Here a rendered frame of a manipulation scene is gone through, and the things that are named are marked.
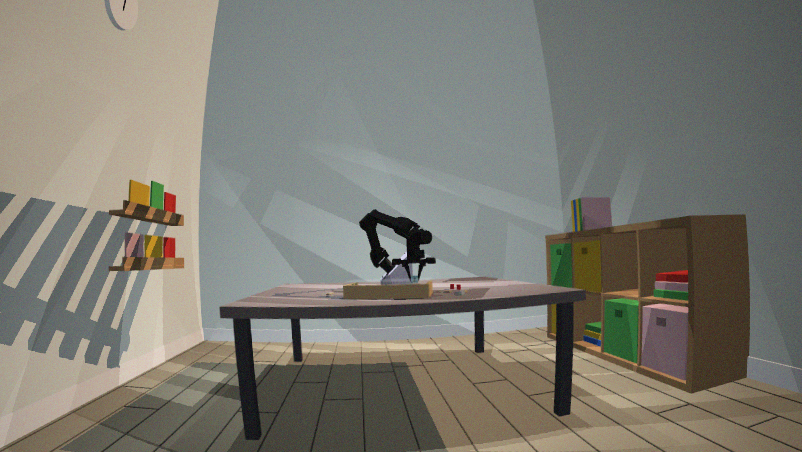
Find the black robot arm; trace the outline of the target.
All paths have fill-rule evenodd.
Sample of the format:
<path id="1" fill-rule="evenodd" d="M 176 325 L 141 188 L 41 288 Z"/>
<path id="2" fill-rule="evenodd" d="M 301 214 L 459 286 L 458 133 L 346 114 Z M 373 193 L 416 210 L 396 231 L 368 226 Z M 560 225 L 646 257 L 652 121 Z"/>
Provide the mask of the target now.
<path id="1" fill-rule="evenodd" d="M 387 275 L 393 270 L 393 268 L 396 265 L 392 265 L 392 263 L 387 259 L 389 254 L 386 252 L 384 248 L 380 246 L 380 242 L 376 232 L 377 223 L 392 228 L 395 233 L 406 238 L 407 245 L 429 244 L 432 241 L 431 232 L 419 229 L 420 226 L 416 222 L 410 220 L 409 218 L 406 217 L 395 218 L 386 215 L 384 213 L 378 212 L 376 209 L 368 213 L 359 222 L 359 225 L 362 230 L 366 231 L 371 247 L 370 258 L 374 267 L 378 268 L 380 266 L 386 272 Z M 413 229 L 410 230 L 412 227 Z M 411 250 L 411 248 L 408 248 L 407 255 L 410 263 L 420 262 L 421 261 L 420 258 L 425 258 L 424 250 L 420 250 L 418 248 L 419 247 L 416 247 L 416 250 Z M 378 264 L 380 261 L 381 263 Z"/>

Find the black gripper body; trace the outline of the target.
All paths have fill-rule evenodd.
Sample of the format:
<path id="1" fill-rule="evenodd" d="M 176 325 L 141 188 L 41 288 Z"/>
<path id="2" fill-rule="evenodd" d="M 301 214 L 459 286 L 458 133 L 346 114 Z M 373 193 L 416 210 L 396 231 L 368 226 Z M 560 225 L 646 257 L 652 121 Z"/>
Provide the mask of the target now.
<path id="1" fill-rule="evenodd" d="M 420 249 L 420 245 L 407 245 L 407 254 L 408 254 L 408 248 L 411 248 L 411 250 L 416 250 L 416 247 L 419 247 L 418 249 Z M 402 266 L 408 266 L 408 264 L 413 264 L 413 263 L 419 263 L 420 265 L 426 265 L 426 263 L 427 264 L 436 264 L 436 258 L 431 257 L 431 258 L 421 259 L 420 262 L 412 262 L 412 263 L 410 263 L 409 260 L 408 260 L 408 255 L 407 255 L 407 260 L 401 260 L 401 259 L 393 259 L 392 260 L 392 265 L 400 265 L 400 264 L 402 264 Z"/>

